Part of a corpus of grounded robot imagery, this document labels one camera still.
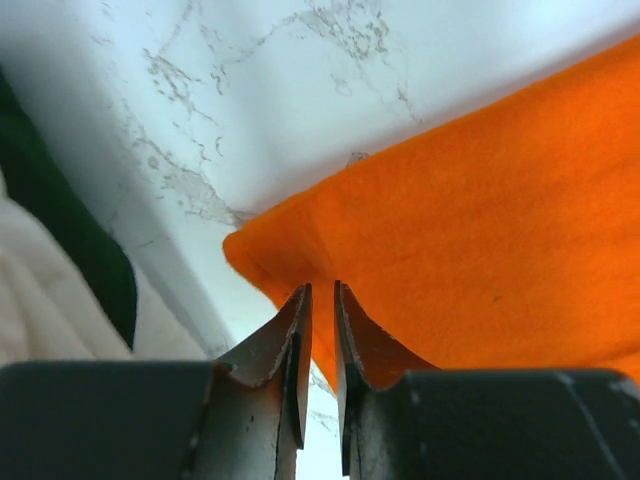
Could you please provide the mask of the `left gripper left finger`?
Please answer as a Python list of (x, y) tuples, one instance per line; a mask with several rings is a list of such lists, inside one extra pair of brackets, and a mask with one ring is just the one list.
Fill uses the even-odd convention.
[(1, 370), (5, 479), (292, 479), (312, 289), (214, 360), (30, 361)]

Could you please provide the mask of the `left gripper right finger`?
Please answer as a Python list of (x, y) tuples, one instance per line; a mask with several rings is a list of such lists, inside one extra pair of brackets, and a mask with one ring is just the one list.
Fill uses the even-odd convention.
[(352, 479), (635, 479), (639, 389), (604, 369), (442, 370), (334, 285), (341, 462)]

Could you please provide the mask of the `orange t shirt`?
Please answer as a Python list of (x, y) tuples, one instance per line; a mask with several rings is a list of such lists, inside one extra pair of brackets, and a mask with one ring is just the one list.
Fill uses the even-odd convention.
[(230, 234), (274, 304), (313, 286), (335, 384), (333, 287), (441, 368), (639, 374), (639, 41), (364, 159)]

